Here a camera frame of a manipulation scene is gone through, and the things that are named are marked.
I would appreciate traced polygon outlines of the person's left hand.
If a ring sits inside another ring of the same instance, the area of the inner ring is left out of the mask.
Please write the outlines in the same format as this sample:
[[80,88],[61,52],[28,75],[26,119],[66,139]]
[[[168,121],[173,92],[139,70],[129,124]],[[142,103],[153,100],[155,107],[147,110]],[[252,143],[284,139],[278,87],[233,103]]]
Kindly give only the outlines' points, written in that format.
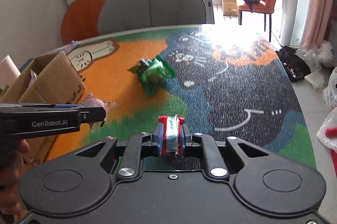
[[30,151],[25,139],[1,140],[1,214],[17,215],[22,210],[18,181],[24,163],[22,154]]

